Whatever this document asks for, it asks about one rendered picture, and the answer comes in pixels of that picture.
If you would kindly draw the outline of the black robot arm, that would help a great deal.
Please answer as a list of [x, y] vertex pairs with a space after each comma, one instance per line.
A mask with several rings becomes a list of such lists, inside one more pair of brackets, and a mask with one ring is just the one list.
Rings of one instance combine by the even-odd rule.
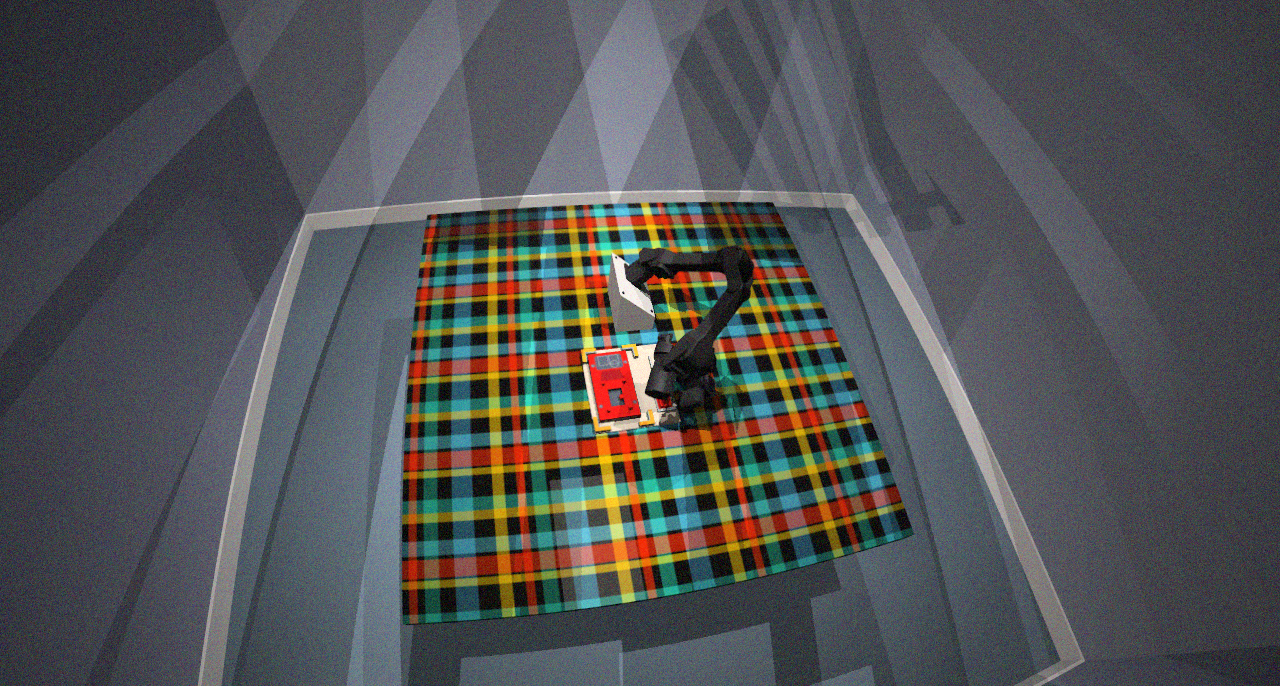
[[[654, 275], [657, 279], [675, 279], [678, 271], [724, 273], [727, 279], [727, 289], [698, 329], [686, 331], [676, 346], [671, 344], [673, 334], [658, 337], [646, 395], [666, 401], [675, 393], [676, 379], [698, 379], [699, 372], [716, 372], [713, 340], [739, 311], [744, 299], [750, 297], [753, 270], [753, 259], [736, 244], [723, 247], [717, 253], [675, 253], [672, 250], [643, 248], [636, 261], [631, 265], [625, 262], [625, 276], [637, 289]], [[685, 370], [681, 363], [685, 363]]]

